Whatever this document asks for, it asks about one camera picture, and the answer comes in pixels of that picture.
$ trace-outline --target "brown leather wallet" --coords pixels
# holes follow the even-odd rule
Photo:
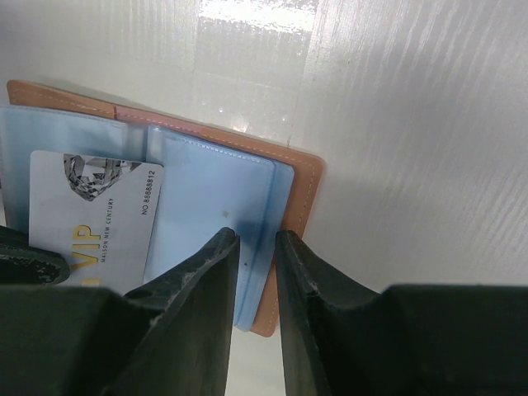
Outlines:
[[[7,91],[12,105],[74,111],[135,124],[162,125],[200,139],[287,163],[295,170],[295,177],[282,228],[291,229],[299,236],[304,233],[314,203],[315,193],[323,174],[323,160],[319,157],[213,126],[197,124],[174,116],[161,115],[154,111],[139,110],[100,101],[33,82],[11,80],[7,83]],[[276,264],[274,260],[266,279],[251,331],[269,337],[276,329],[278,318]]]

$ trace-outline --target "glossy surface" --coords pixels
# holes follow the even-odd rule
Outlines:
[[[525,284],[526,26],[523,0],[0,0],[0,84],[105,92],[320,155],[305,239],[377,290]],[[228,394],[284,392],[278,346],[235,332]]]

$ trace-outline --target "white card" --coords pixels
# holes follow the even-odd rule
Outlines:
[[[30,245],[64,256],[61,285],[124,294],[143,282],[162,179],[152,163],[35,151]]]

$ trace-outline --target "white table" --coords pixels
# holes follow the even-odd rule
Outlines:
[[[523,0],[0,0],[0,84],[316,153],[305,239],[377,290],[526,284],[526,26]],[[228,388],[284,393],[278,336],[234,332]]]

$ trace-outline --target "table surface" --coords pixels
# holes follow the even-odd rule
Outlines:
[[[525,284],[526,26],[523,0],[0,0],[0,84],[321,156],[305,240],[376,290]],[[247,394],[284,394],[278,335],[234,332],[227,395]]]

